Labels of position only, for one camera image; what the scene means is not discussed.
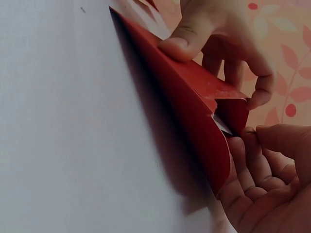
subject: fingernail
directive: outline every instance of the fingernail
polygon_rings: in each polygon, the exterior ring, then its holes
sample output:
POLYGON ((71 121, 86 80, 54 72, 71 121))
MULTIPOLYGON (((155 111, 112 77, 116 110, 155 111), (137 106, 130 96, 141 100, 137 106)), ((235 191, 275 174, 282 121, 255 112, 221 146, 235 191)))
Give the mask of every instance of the fingernail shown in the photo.
POLYGON ((188 41, 184 38, 180 38, 180 37, 171 37, 167 39, 168 41, 171 41, 172 43, 180 46, 180 47, 184 47, 186 48, 188 46, 188 41))
POLYGON ((267 128, 267 126, 265 126, 265 125, 258 125, 256 127, 256 130, 261 130, 261 129, 265 129, 265 128, 267 128))
POLYGON ((246 128, 245 128, 245 132, 247 132, 247 133, 254 133, 255 130, 254 130, 254 128, 252 128, 252 127, 246 127, 246 128))

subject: white paper sheet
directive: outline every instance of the white paper sheet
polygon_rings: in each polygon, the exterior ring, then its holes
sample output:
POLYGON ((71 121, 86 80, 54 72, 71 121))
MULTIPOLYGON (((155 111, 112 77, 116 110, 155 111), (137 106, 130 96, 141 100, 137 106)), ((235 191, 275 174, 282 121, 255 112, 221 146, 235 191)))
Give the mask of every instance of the white paper sheet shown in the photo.
POLYGON ((224 220, 110 4, 0 3, 1 233, 205 233, 224 220))

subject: hand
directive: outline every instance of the hand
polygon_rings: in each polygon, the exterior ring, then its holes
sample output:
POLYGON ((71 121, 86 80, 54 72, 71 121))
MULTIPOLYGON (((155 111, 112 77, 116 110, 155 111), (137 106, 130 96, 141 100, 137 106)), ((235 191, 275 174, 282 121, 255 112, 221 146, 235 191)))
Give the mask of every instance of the hand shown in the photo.
POLYGON ((246 128, 228 143, 232 169, 219 199, 237 232, 311 232, 311 127, 246 128))
POLYGON ((180 0, 182 20, 159 48, 178 61, 203 52, 202 66, 217 76, 225 61, 225 81, 241 88, 244 61, 258 76, 248 109, 267 103, 274 89, 274 71, 248 25, 246 0, 180 0))

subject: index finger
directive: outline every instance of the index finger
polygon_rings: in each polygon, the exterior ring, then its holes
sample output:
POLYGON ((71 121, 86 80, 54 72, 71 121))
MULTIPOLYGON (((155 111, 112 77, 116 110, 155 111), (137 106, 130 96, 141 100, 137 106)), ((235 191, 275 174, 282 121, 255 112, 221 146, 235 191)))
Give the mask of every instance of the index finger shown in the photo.
POLYGON ((246 62, 250 70, 258 76, 255 92, 247 103, 248 109, 252 110, 271 99, 275 86, 275 72, 268 55, 258 48, 246 62))

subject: red paper flap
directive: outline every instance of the red paper flap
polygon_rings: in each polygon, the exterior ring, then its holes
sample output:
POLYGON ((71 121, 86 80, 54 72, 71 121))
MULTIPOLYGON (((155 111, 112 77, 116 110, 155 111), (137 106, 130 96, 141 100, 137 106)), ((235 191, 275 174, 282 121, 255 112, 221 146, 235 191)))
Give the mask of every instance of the red paper flap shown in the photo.
POLYGON ((172 60, 157 48, 159 38, 119 13, 117 15, 160 83, 217 195, 229 176, 231 161, 226 137, 212 115, 217 109, 224 117, 223 121, 239 133, 248 117, 246 96, 193 61, 179 63, 172 60))

